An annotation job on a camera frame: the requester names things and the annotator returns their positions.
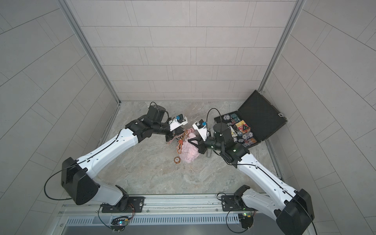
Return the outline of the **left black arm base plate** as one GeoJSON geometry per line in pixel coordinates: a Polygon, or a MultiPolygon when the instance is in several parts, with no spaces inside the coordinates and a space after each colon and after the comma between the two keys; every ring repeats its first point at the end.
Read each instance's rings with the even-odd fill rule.
{"type": "Polygon", "coordinates": [[[145,203],[145,197],[131,196],[126,199],[122,199],[117,205],[112,206],[109,204],[102,205],[102,213],[140,213],[143,211],[145,203]]]}

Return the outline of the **pink quilted bag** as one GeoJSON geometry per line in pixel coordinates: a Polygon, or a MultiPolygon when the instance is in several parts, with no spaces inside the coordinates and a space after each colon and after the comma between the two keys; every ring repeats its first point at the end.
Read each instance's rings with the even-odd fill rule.
{"type": "Polygon", "coordinates": [[[192,163],[195,159],[198,158],[199,152],[198,148],[194,146],[193,144],[189,143],[188,140],[196,138],[196,135],[194,132],[189,133],[184,139],[181,147],[181,151],[179,154],[179,157],[181,160],[185,163],[192,163]]]}

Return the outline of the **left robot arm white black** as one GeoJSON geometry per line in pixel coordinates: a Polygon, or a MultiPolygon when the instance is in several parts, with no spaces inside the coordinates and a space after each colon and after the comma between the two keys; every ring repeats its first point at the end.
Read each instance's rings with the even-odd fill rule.
{"type": "Polygon", "coordinates": [[[126,150],[152,134],[164,135],[167,142],[184,132],[187,118],[180,114],[162,121],[167,113],[159,105],[151,105],[146,115],[128,123],[112,139],[79,157],[62,163],[61,185],[77,205],[90,201],[102,202],[123,211],[128,208],[128,193],[120,186],[96,182],[99,172],[126,150]]]}

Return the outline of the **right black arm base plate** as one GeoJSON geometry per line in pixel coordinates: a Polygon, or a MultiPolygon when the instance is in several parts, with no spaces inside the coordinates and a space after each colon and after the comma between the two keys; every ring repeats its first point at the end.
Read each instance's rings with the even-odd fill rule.
{"type": "Polygon", "coordinates": [[[240,211],[242,211],[242,212],[254,212],[254,211],[256,211],[256,209],[254,209],[254,208],[249,208],[247,206],[239,206],[234,200],[234,195],[221,194],[219,199],[221,201],[222,210],[224,212],[229,212],[229,211],[233,211],[233,212],[240,212],[240,211]]]}

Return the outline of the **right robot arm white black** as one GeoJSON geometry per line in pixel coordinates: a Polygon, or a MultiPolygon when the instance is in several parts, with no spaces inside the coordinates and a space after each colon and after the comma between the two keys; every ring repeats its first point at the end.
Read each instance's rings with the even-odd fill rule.
{"type": "Polygon", "coordinates": [[[200,153],[210,149],[219,154],[226,164],[245,173],[266,193],[262,195],[248,186],[242,186],[234,194],[240,207],[253,208],[274,219],[286,235],[302,235],[314,221],[314,210],[310,194],[301,189],[297,191],[272,174],[245,148],[235,142],[231,129],[225,123],[216,123],[213,133],[207,124],[200,120],[193,124],[198,137],[189,143],[200,153]]]}

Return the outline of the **orange colourful keychain decoration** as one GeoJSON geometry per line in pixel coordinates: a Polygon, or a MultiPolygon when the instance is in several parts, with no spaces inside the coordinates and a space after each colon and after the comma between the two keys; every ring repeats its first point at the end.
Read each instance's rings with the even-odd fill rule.
{"type": "Polygon", "coordinates": [[[187,137],[189,137],[191,132],[192,131],[190,129],[186,129],[181,135],[177,136],[177,140],[178,140],[178,145],[176,147],[177,154],[182,153],[182,147],[183,147],[184,141],[187,137]]]}

